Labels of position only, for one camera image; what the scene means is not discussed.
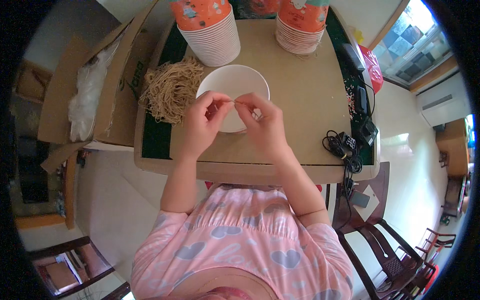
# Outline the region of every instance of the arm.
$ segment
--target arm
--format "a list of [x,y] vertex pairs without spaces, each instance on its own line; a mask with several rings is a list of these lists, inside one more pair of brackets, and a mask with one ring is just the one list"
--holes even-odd
[[186,134],[178,161],[168,177],[160,210],[191,213],[196,204],[197,159],[212,144],[228,112],[231,99],[208,91],[197,98],[185,116]]
[[[305,227],[315,223],[330,225],[325,200],[287,144],[282,110],[256,94],[242,95],[235,102],[235,108],[247,126],[247,134],[275,165],[288,202],[299,221]],[[253,118],[253,108],[260,109],[262,118]]]

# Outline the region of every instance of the woman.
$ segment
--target woman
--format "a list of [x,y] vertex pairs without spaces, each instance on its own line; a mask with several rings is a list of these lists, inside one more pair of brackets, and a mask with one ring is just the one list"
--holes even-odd
[[[197,204],[196,161],[234,106],[283,190],[222,185]],[[255,94],[234,103],[208,91],[188,110],[185,126],[158,218],[134,258],[135,298],[350,299],[349,259],[324,199],[287,144],[282,111]]]

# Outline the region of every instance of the yellow object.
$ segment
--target yellow object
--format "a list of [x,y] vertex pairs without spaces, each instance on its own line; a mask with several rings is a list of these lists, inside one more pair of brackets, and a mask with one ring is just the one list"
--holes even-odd
[[357,43],[361,44],[364,40],[362,32],[353,26],[350,26],[350,31],[357,40]]

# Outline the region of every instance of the air conditioner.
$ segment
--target air conditioner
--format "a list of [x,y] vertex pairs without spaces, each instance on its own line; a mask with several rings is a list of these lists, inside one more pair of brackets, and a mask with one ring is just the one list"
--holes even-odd
[[417,95],[417,108],[431,127],[471,114],[462,75],[458,73]]

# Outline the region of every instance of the bundle of twine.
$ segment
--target bundle of twine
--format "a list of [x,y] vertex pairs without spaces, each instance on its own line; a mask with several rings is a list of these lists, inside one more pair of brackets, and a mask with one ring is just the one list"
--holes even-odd
[[187,108],[195,101],[203,70],[193,57],[148,70],[145,74],[147,88],[140,96],[139,104],[146,105],[157,122],[171,123],[172,126],[182,124]]

